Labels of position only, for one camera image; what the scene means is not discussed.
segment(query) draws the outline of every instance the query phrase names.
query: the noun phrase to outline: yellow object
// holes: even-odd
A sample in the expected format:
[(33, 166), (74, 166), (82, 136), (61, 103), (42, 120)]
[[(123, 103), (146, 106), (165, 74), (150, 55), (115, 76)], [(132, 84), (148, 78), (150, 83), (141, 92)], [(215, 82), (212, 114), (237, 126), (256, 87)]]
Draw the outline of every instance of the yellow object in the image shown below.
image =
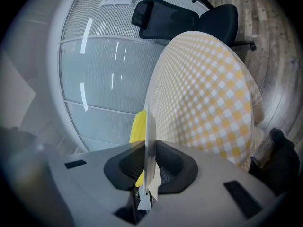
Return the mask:
[[(134, 118), (129, 143), (145, 140), (145, 131), (146, 131), (146, 110), (143, 110), (139, 112)], [(144, 180), (143, 176), (144, 176), (144, 171), (139, 176), (136, 182), (136, 187), (140, 187), (143, 184), (143, 180)]]

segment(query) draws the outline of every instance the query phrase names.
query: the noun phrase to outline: black trouser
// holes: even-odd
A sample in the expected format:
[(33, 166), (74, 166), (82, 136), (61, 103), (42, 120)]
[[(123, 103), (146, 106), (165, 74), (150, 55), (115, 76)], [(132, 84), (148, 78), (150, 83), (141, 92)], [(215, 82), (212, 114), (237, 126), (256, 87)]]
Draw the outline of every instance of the black trouser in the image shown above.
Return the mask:
[(299, 167), (294, 144), (283, 137), (274, 146), (270, 160), (262, 169), (251, 161), (249, 173), (264, 182), (278, 196), (296, 181)]

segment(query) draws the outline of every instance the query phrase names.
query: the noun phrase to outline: person's leg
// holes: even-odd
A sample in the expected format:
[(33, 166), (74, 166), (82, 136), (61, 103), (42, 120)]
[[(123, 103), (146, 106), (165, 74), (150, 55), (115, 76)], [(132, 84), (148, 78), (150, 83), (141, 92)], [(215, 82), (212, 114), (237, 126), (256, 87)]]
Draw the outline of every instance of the person's leg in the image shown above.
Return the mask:
[(289, 189), (298, 177), (299, 157), (294, 151), (294, 144), (289, 141), (279, 129), (270, 131), (274, 143), (271, 159), (262, 169), (254, 162), (249, 173), (269, 186), (276, 195)]

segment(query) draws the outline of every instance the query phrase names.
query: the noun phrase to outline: white gingham pattern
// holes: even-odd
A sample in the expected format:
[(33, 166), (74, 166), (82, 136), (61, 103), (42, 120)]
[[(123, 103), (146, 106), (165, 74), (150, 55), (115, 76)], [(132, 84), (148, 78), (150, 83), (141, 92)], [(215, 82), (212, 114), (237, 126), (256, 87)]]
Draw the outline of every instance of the white gingham pattern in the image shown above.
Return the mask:
[(150, 107), (157, 138), (249, 168), (263, 132), (260, 92), (243, 62), (211, 35), (189, 31), (162, 52)]

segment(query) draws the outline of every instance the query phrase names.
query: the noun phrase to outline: black office chair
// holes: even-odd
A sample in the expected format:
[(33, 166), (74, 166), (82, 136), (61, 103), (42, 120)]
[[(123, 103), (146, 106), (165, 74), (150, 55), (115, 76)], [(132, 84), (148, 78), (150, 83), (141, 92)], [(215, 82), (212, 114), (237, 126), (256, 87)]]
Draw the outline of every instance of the black office chair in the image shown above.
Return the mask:
[(249, 45), (252, 51), (256, 49), (253, 41), (234, 41), (238, 32), (238, 12), (234, 5), (214, 8), (207, 0), (199, 1), (209, 8), (200, 17), (196, 12), (162, 0), (141, 1), (134, 10), (132, 24), (140, 28), (142, 39), (172, 40), (185, 31), (196, 30), (216, 37), (229, 47)]

